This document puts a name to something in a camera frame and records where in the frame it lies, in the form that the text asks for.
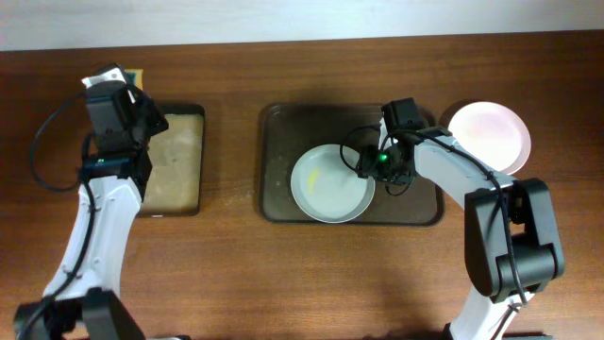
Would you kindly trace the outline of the green and yellow sponge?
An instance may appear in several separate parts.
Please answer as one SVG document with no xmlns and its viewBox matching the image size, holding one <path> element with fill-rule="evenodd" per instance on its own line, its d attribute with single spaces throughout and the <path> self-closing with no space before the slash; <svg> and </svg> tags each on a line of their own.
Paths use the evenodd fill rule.
<svg viewBox="0 0 604 340">
<path fill-rule="evenodd" d="M 138 89 L 143 89 L 143 69 L 125 69 L 126 82 Z"/>
</svg>

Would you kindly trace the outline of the grey-green plastic plate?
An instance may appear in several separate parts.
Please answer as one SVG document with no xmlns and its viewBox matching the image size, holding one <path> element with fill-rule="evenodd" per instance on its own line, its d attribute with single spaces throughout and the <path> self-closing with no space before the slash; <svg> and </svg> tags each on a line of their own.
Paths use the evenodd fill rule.
<svg viewBox="0 0 604 340">
<path fill-rule="evenodd" d="M 345 165 L 359 159 L 354 149 L 322 144 L 304 153 L 291 173 L 290 188 L 298 208 L 310 218 L 329 224 L 352 221 L 370 206 L 376 183 L 359 178 Z"/>
</svg>

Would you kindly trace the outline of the pink plastic plate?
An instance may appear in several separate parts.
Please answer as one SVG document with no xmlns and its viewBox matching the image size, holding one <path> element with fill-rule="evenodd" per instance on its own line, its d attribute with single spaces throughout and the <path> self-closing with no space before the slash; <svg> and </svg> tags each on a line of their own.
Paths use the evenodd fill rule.
<svg viewBox="0 0 604 340">
<path fill-rule="evenodd" d="M 457 110 L 448 130 L 470 154 L 507 175 L 528 161 L 531 137 L 525 122 L 511 109 L 479 101 Z"/>
</svg>

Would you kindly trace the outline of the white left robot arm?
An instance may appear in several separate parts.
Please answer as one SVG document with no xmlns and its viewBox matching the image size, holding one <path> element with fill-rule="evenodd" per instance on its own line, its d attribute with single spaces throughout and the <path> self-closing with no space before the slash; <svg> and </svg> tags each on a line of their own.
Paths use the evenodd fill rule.
<svg viewBox="0 0 604 340">
<path fill-rule="evenodd" d="M 78 211 L 54 277 L 42 299 L 20 305 L 19 339 L 62 339 L 76 326 L 90 339 L 142 339 L 142 329 L 119 298 L 131 226 L 152 170 L 151 138 L 169 124 L 154 100 L 110 63 L 82 80 L 79 93 L 92 122 L 81 148 L 75 188 Z"/>
</svg>

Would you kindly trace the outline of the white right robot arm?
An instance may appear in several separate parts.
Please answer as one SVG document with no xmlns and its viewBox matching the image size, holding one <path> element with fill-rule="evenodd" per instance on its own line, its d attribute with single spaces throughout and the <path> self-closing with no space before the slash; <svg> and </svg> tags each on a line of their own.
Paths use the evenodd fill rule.
<svg viewBox="0 0 604 340">
<path fill-rule="evenodd" d="M 428 179 L 464 211 L 472 283 L 445 339 L 500 339 L 519 312 L 565 268 L 547 185 L 494 170 L 448 132 L 397 129 L 361 152 L 354 169 L 387 184 Z"/>
</svg>

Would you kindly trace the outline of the black soapy water tray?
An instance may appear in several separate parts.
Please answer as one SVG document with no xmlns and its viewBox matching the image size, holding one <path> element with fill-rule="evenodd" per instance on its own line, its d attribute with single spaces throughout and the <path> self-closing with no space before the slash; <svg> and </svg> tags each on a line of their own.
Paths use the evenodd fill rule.
<svg viewBox="0 0 604 340">
<path fill-rule="evenodd" d="M 153 168 L 139 217 L 198 214 L 201 200 L 206 114 L 193 103 L 159 106 L 169 128 L 150 140 Z"/>
</svg>

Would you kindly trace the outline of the dark brown serving tray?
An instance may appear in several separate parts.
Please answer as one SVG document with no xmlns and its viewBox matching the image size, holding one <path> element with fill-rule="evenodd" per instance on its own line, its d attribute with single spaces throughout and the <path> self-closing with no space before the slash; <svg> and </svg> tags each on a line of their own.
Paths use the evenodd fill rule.
<svg viewBox="0 0 604 340">
<path fill-rule="evenodd" d="M 382 115 L 377 105 L 275 104 L 262 113 L 262 152 L 260 158 L 260 214 L 273 223 L 311 223 L 294 202 L 290 188 L 294 164 L 308 150 L 319 145 L 344 143 L 356 151 L 375 145 L 378 133 L 364 130 L 346 134 L 353 128 L 376 124 Z M 428 228 L 445 215 L 443 191 L 433 182 L 416 178 L 410 189 L 387 192 L 379 182 L 368 209 L 352 220 L 358 225 Z"/>
</svg>

